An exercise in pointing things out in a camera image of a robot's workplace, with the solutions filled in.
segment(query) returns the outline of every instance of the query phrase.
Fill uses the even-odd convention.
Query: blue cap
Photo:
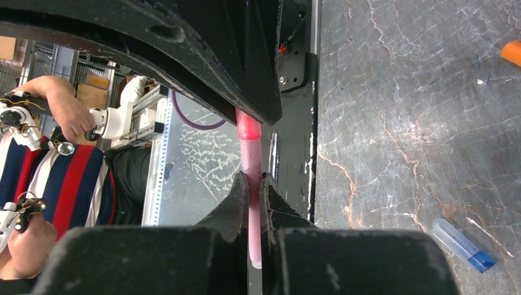
[[[496,262],[489,255],[483,251],[479,251],[474,256],[468,259],[468,261],[474,266],[480,273],[486,272]]]

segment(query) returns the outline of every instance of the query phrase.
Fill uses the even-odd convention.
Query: clear plastic tube
[[[434,220],[432,234],[461,260],[468,261],[481,273],[496,264],[487,253],[442,218]]]

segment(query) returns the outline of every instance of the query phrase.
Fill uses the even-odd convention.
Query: red and blue striped shirt
[[[45,199],[43,215],[56,227],[58,239],[73,227],[114,219],[114,179],[103,152],[93,146],[76,145],[73,155],[63,156],[52,150],[31,152],[0,135],[0,206],[16,202],[24,192]]]

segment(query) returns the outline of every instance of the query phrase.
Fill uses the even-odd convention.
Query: black cable
[[[178,105],[178,99],[176,97],[176,92],[172,89],[168,90],[168,97],[172,100],[172,103],[174,104],[174,109],[176,110],[177,115],[181,120],[188,126],[195,128],[197,130],[214,130],[216,128],[221,127],[224,123],[226,123],[226,120],[222,119],[219,122],[212,124],[212,125],[199,125],[197,123],[194,123],[190,121],[187,117],[182,114],[179,105]]]

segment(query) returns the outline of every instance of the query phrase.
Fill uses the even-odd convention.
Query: pink test tube
[[[236,109],[237,130],[241,143],[241,161],[243,172],[248,179],[249,207],[248,207],[248,253],[251,265],[256,269],[262,268],[261,250],[261,208],[259,191],[261,189],[261,125],[252,117]]]

